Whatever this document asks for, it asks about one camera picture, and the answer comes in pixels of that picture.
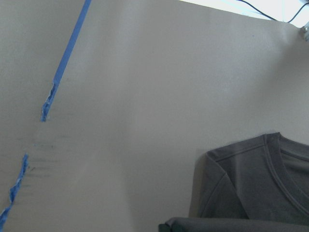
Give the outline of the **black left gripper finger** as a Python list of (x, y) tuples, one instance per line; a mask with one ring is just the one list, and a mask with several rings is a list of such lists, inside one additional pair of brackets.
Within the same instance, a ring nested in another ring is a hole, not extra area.
[(159, 224), (158, 231), (159, 232), (170, 232), (170, 226), (168, 224)]

